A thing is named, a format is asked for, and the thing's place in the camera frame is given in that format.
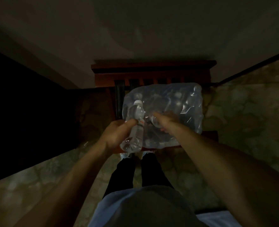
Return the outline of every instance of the patterned floor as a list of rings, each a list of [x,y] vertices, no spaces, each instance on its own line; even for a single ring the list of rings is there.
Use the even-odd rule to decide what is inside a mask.
[[[217,88],[203,90],[203,130],[217,130],[219,142],[238,148],[279,171],[279,61]],[[74,150],[0,180],[0,227],[10,227],[30,210],[81,158],[110,123],[103,93],[86,95],[76,112],[83,137]],[[165,175],[194,210],[223,207],[183,149],[159,150]],[[119,156],[111,156],[99,172],[75,226],[87,226],[101,200]],[[134,186],[141,186],[135,170]]]

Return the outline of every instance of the white bottle cap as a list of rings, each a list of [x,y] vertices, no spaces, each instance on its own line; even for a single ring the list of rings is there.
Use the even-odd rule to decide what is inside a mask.
[[[136,100],[136,101],[134,101],[134,104],[140,104],[142,106],[142,101],[141,100]]]

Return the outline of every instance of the plastic wrap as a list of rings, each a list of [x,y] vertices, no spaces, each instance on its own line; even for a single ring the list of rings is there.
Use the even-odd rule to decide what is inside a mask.
[[[160,125],[152,112],[173,111],[181,123],[202,133],[202,94],[201,86],[196,83],[153,84],[133,89],[125,95],[122,116],[126,120],[128,108],[135,100],[142,100],[145,110],[143,147],[162,149],[178,146],[177,140],[160,131]]]

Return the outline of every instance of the white shoe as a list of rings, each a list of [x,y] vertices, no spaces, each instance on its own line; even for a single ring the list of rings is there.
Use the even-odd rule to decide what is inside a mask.
[[[129,159],[132,158],[134,156],[134,153],[125,152],[125,153],[120,153],[119,155],[121,156],[121,161],[122,161],[123,159],[126,159],[126,158],[129,158]]]
[[[145,154],[148,154],[148,153],[153,153],[154,154],[156,151],[157,150],[146,150],[146,151],[143,151],[142,152],[142,158],[144,157]]]

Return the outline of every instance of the water bottle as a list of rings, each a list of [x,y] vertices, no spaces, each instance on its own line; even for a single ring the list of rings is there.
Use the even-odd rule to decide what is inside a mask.
[[[120,148],[128,153],[139,152],[142,149],[142,139],[144,135],[144,116],[145,111],[142,107],[142,101],[136,100],[128,109],[126,121],[137,119],[138,123],[131,129],[130,135],[120,145]]]

